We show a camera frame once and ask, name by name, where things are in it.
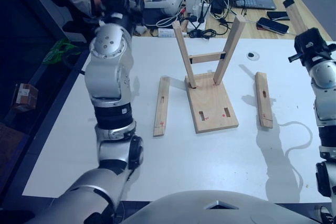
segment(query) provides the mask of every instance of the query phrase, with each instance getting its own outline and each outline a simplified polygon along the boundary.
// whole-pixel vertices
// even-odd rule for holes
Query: wooden plank
[[[294,3],[294,0],[285,0],[283,2],[283,5],[286,8],[286,12],[296,34],[299,35],[302,34],[304,31],[307,31],[307,27],[302,20],[302,17],[299,13],[298,7]]]
[[[273,128],[272,108],[268,93],[267,76],[265,73],[256,73],[256,88],[260,124],[266,128]]]
[[[190,61],[189,61],[187,46],[185,45],[182,30],[181,30],[181,25],[180,25],[180,22],[178,20],[173,22],[173,29],[174,29],[174,32],[175,32],[177,43],[178,43],[179,48],[180,48],[183,63],[184,63],[184,66],[185,66],[185,70],[187,71],[188,79],[190,81],[190,86],[192,88],[196,88],[194,73],[193,73],[193,69],[191,68],[191,64],[190,64]]]
[[[238,127],[238,120],[223,83],[214,85],[214,73],[196,74],[197,89],[185,77],[196,133]]]
[[[208,61],[214,61],[214,60],[220,60],[220,56],[224,54],[225,52],[212,52],[211,54],[203,54],[203,55],[189,55],[190,63],[201,63],[201,62],[208,62]]]
[[[227,66],[229,65],[233,52],[239,41],[240,35],[243,32],[245,23],[246,23],[245,18],[242,15],[237,15],[235,17],[229,37],[226,40],[225,47],[223,50],[226,52],[226,55],[224,59],[221,59],[219,61],[215,75],[214,75],[214,81],[216,85],[220,85],[220,83],[222,82],[222,78],[227,69]]]
[[[163,136],[167,125],[167,111],[169,98],[169,77],[161,77],[159,84],[159,92],[156,102],[156,113],[154,122],[153,136]]]

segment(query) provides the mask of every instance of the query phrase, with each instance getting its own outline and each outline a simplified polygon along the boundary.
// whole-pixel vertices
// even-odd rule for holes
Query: charger
[[[187,13],[193,13],[193,7],[198,5],[201,0],[185,0],[185,10]]]
[[[211,3],[211,12],[215,14],[221,14],[226,7],[226,4],[223,0],[212,0]]]

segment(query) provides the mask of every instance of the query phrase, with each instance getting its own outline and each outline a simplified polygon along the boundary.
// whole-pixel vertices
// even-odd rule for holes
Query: black tape
[[[288,6],[294,4],[294,0],[285,0],[283,2],[283,5],[285,6],[285,8],[287,8]]]

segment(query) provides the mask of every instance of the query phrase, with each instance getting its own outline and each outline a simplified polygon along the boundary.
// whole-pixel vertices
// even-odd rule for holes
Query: wooden stool leg
[[[187,47],[185,45],[182,30],[181,30],[181,25],[180,25],[180,22],[178,20],[173,22],[173,28],[174,28],[175,36],[176,36],[176,39],[177,39],[177,43],[178,43],[180,51],[181,51],[181,55],[182,55],[182,59],[183,59],[183,62],[184,62],[185,70],[187,71],[187,74],[188,74],[190,86],[192,88],[196,88],[196,82],[195,82],[195,78],[194,78],[193,69],[192,69],[191,64],[190,64]]]
[[[220,85],[220,83],[222,82],[224,73],[227,69],[227,66],[229,65],[233,52],[243,32],[245,22],[246,22],[245,18],[242,15],[237,15],[235,17],[235,20],[232,24],[231,31],[226,40],[225,47],[223,50],[226,52],[225,57],[224,59],[219,60],[219,63],[218,63],[218,66],[217,66],[217,69],[214,75],[214,81],[216,85]]]

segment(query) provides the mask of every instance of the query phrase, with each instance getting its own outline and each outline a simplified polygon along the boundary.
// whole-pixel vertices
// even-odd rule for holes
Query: rectangular slot
[[[228,108],[224,108],[224,112],[225,112],[225,115],[230,118],[231,115],[230,115],[230,112],[229,112],[229,109]]]
[[[203,111],[199,111],[199,114],[200,114],[200,116],[201,116],[201,120],[202,120],[202,121],[205,121]]]

